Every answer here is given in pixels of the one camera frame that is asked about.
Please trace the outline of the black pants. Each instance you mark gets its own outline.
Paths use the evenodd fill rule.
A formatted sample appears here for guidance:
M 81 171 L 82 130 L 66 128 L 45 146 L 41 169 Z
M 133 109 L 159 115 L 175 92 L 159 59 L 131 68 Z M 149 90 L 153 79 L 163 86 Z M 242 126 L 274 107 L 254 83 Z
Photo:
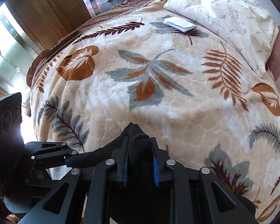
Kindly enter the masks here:
M 153 214 L 154 155 L 150 137 L 137 124 L 130 123 L 106 146 L 77 155 L 66 162 L 72 168 L 86 169 L 113 159 L 105 187 L 103 215 L 116 223 L 148 223 Z

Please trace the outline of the leaf pattern plush blanket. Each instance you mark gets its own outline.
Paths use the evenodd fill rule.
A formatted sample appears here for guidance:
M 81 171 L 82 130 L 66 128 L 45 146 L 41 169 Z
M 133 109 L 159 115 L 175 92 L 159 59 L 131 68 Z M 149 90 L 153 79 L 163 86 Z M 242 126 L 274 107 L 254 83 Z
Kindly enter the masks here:
M 280 93 L 243 56 L 199 23 L 151 1 L 83 24 L 81 35 L 39 66 L 30 105 L 39 141 L 79 152 L 105 146 L 129 124 L 171 157 L 207 166 L 256 207 L 259 223 L 280 210 Z M 163 24 L 197 25 L 181 32 Z

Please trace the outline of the wooden glass wardrobe door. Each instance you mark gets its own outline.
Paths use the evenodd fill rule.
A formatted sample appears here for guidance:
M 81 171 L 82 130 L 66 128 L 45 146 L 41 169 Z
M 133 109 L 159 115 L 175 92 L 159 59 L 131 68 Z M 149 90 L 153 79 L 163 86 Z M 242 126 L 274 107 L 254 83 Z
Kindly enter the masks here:
M 29 100 L 28 70 L 84 22 L 124 0 L 0 0 L 0 97 Z

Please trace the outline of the white leaf print pillow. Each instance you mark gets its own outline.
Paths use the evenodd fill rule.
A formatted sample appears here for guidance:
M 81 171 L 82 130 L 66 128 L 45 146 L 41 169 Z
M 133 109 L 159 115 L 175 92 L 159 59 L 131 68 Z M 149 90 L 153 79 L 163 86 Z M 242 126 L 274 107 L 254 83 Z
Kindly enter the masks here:
M 254 0 L 167 0 L 166 10 L 217 34 L 260 77 L 266 72 L 279 29 L 273 15 Z

